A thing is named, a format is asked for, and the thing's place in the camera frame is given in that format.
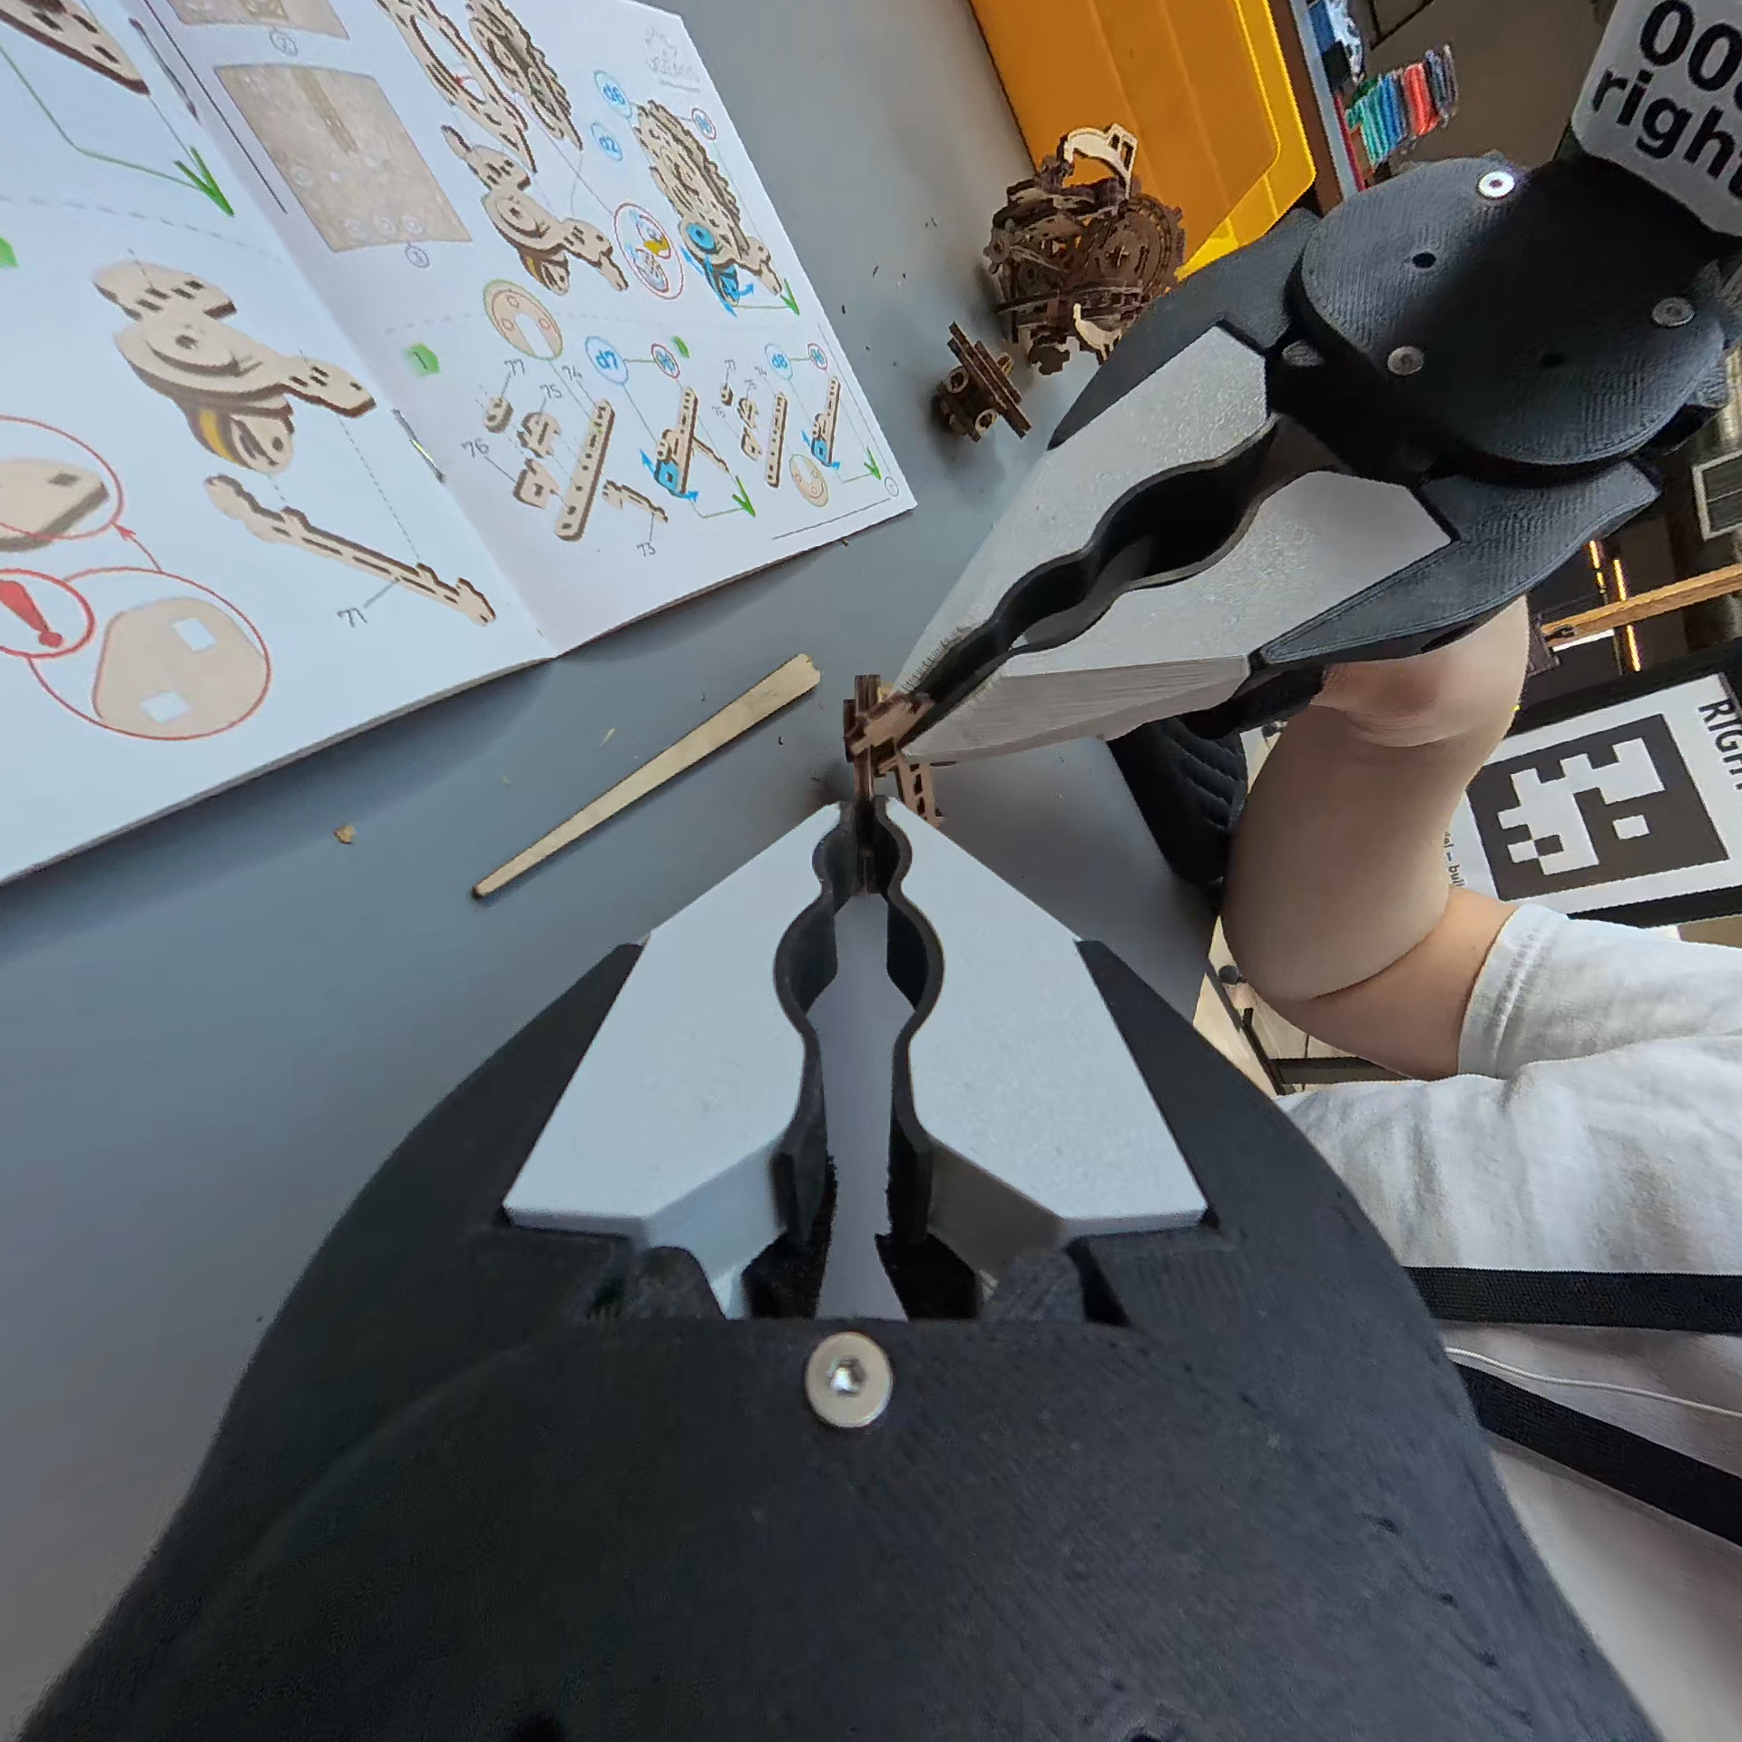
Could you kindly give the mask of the open assembly instruction booklet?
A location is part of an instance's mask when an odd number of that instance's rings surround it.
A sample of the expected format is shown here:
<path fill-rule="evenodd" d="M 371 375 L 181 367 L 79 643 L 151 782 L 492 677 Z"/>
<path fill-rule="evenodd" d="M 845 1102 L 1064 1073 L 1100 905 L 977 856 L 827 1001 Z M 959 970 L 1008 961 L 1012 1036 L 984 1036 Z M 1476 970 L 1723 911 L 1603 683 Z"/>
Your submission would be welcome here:
<path fill-rule="evenodd" d="M 913 504 L 677 15 L 3 2 L 3 883 Z"/>

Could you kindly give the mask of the row of coloured pens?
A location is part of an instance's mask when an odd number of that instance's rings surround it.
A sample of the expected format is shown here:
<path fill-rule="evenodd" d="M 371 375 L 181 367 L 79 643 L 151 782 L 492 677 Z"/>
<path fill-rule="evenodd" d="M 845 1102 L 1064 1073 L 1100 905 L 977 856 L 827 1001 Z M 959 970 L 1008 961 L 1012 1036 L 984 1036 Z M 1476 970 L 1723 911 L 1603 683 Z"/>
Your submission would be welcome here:
<path fill-rule="evenodd" d="M 1338 98 L 1342 132 L 1357 154 L 1360 175 L 1372 179 L 1385 162 L 1446 128 L 1456 107 L 1461 82 L 1448 43 L 1437 43 L 1396 71 L 1365 76 L 1348 98 Z"/>

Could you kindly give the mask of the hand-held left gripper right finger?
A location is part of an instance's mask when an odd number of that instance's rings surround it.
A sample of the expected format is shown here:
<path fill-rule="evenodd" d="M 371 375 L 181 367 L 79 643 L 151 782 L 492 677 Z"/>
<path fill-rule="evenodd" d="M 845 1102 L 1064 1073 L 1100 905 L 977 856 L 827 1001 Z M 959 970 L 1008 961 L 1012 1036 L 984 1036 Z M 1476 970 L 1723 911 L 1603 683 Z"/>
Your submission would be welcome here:
<path fill-rule="evenodd" d="M 1079 936 L 901 803 L 874 806 L 892 1055 L 882 1267 L 905 1317 L 972 1317 L 1020 1259 L 1177 1233 L 1209 1203 Z"/>

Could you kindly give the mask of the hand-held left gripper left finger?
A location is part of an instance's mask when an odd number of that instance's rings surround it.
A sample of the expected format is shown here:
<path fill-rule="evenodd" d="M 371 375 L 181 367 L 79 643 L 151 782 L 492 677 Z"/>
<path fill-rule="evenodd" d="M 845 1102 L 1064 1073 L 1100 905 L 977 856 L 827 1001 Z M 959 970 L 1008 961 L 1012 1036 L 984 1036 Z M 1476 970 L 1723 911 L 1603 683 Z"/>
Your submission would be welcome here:
<path fill-rule="evenodd" d="M 780 1240 L 803 1256 L 830 1179 L 821 1044 L 857 833 L 824 806 L 654 926 L 504 1212 L 523 1228 L 686 1250 L 729 1317 Z"/>

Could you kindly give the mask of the yellow plastic bin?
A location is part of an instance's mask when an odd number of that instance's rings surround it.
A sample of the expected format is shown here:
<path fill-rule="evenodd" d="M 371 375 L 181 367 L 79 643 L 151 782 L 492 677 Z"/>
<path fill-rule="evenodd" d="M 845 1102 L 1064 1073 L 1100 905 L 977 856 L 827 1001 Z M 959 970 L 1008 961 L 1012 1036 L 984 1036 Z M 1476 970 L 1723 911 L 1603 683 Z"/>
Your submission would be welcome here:
<path fill-rule="evenodd" d="M 972 9 L 1031 159 L 1085 125 L 1140 139 L 1144 193 L 1182 213 L 1182 276 L 1258 239 L 1316 184 L 1268 2 Z"/>

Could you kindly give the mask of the framed black-and-white marker sign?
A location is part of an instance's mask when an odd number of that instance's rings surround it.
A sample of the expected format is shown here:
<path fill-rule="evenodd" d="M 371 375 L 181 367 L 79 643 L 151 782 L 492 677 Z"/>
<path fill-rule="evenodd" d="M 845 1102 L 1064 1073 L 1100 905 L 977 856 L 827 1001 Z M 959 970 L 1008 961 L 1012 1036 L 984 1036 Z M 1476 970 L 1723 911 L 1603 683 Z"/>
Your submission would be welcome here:
<path fill-rule="evenodd" d="M 1731 670 L 1513 730 L 1446 834 L 1454 884 L 1622 923 L 1739 896 L 1739 690 Z"/>

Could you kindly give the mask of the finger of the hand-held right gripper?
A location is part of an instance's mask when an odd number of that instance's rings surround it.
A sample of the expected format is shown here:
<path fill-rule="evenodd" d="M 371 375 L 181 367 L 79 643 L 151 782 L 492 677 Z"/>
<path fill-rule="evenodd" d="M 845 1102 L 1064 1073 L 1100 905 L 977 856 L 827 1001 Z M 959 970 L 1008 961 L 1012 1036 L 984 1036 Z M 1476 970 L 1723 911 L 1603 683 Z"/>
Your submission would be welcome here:
<path fill-rule="evenodd" d="M 1203 562 L 1249 510 L 1271 442 L 1264 359 L 1209 327 L 1049 446 L 898 686 L 954 705 L 1017 647 L 1055 647 L 1137 579 Z"/>
<path fill-rule="evenodd" d="M 1215 562 L 1122 593 L 1079 636 L 1020 650 L 905 753 L 959 762 L 1120 738 L 1236 695 L 1249 655 L 1440 551 L 1448 532 L 1402 486 L 1304 473 L 1268 495 Z"/>

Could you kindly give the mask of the small wooden gear subassembly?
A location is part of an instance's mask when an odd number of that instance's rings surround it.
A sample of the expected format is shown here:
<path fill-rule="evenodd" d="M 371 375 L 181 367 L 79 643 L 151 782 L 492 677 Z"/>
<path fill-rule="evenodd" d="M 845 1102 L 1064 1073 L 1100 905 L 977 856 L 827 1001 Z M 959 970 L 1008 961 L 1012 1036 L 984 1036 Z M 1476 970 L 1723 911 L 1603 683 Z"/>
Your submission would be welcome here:
<path fill-rule="evenodd" d="M 984 341 L 947 326 L 954 367 L 932 388 L 932 413 L 956 439 L 980 442 L 996 422 L 1008 422 L 1024 439 L 1031 419 L 1021 412 L 1021 394 L 1012 388 L 1012 359 L 988 351 Z"/>

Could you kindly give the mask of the black quilted chair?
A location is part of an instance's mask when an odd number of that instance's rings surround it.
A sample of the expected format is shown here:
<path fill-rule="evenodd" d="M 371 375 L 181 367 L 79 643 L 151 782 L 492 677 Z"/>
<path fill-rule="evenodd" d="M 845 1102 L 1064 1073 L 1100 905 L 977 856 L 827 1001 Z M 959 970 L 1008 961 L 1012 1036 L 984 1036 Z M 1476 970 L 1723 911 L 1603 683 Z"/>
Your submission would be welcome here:
<path fill-rule="evenodd" d="M 1249 788 L 1239 735 L 1209 738 L 1174 717 L 1110 738 L 1107 750 L 1174 876 L 1219 904 Z"/>

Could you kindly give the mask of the person's white shirt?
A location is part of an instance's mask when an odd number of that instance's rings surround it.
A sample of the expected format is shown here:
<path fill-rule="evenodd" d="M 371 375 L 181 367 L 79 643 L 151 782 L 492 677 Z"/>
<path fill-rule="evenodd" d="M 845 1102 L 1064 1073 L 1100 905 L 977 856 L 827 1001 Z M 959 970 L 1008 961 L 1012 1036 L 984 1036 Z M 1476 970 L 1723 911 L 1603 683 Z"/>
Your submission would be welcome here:
<path fill-rule="evenodd" d="M 1282 1102 L 1399 1262 L 1739 1273 L 1739 947 L 1519 908 L 1456 1076 Z M 1492 1443 L 1534 1550 L 1664 1739 L 1739 1739 L 1739 1547 Z"/>

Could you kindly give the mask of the assembled brown wooden model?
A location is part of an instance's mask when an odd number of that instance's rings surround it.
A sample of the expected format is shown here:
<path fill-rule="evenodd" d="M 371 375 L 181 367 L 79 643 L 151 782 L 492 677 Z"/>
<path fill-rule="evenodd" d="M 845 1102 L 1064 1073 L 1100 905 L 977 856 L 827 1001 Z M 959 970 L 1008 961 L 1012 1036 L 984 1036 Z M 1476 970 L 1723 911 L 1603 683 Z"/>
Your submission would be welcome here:
<path fill-rule="evenodd" d="M 1071 128 L 988 218 L 996 313 L 1037 373 L 1058 373 L 1071 348 L 1104 362 L 1179 282 L 1184 218 L 1144 193 L 1137 147 L 1120 125 Z"/>

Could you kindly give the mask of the person's right forearm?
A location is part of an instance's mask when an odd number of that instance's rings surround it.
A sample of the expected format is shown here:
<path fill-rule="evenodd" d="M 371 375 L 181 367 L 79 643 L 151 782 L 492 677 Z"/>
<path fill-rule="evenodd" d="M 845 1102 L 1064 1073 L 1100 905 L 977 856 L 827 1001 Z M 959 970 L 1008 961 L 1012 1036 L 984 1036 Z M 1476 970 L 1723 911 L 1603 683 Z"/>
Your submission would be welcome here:
<path fill-rule="evenodd" d="M 1311 705 L 1276 738 L 1233 837 L 1224 930 L 1304 1034 L 1408 1079 L 1448 1079 L 1513 905 L 1452 883 L 1448 821 L 1513 717 L 1378 735 Z"/>

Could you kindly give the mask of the long notched wooden part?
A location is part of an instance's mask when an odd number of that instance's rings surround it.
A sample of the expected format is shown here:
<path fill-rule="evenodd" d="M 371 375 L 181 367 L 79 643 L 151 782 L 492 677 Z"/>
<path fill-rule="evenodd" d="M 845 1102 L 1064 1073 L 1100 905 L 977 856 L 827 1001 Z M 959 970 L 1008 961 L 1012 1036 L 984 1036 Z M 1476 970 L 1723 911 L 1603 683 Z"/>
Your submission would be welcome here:
<path fill-rule="evenodd" d="M 928 695 L 889 690 L 879 674 L 857 674 L 845 701 L 845 756 L 879 776 L 929 714 Z"/>

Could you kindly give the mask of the wooden part with wheel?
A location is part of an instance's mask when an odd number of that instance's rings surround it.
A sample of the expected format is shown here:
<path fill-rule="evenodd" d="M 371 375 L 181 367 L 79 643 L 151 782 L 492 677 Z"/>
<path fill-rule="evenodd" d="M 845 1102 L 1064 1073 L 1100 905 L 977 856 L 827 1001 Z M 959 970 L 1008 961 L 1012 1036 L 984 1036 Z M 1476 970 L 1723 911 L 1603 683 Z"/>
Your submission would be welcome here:
<path fill-rule="evenodd" d="M 932 769 L 928 764 L 913 762 L 901 750 L 882 747 L 854 756 L 854 809 L 857 809 L 857 858 L 858 858 L 858 887 L 868 895 L 882 890 L 882 870 L 879 870 L 879 779 L 892 776 L 895 793 L 901 806 L 905 806 L 914 818 L 937 822 L 937 790 L 932 790 Z"/>

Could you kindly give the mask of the tapered wooden stick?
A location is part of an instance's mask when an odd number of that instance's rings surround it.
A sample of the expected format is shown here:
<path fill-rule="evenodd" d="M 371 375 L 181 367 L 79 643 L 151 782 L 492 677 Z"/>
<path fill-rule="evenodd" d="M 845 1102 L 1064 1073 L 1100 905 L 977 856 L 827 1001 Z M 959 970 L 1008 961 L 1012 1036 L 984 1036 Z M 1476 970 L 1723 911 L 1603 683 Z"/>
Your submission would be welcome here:
<path fill-rule="evenodd" d="M 543 868 L 548 858 L 560 856 L 597 827 L 618 818 L 625 809 L 639 806 L 667 782 L 729 750 L 738 738 L 745 738 L 751 727 L 772 720 L 775 714 L 794 708 L 797 701 L 812 695 L 818 683 L 821 670 L 809 650 L 781 659 L 780 665 L 772 665 L 769 674 L 763 674 L 748 690 L 734 695 L 729 705 L 714 710 L 708 720 L 685 730 L 674 742 L 668 742 L 646 764 L 621 776 L 605 793 L 597 793 L 575 815 L 568 815 L 563 822 L 538 834 L 529 847 L 489 870 L 480 883 L 470 884 L 470 896 L 492 899 L 520 876 Z"/>

